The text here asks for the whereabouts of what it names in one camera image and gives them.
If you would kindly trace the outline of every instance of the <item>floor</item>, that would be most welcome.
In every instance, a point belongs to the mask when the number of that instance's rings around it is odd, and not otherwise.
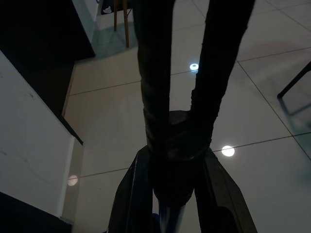
[[[171,110],[190,108],[207,8],[208,0],[176,1]],[[276,98],[311,60],[310,12],[311,0],[257,0],[215,122],[211,148],[259,233],[311,232],[311,73]],[[97,56],[74,70],[65,118],[85,142],[74,233],[106,230],[118,184],[146,145],[132,12],[130,49],[122,12],[118,20],[114,33],[113,15],[98,16]],[[179,232],[189,231],[200,232],[195,198]]]

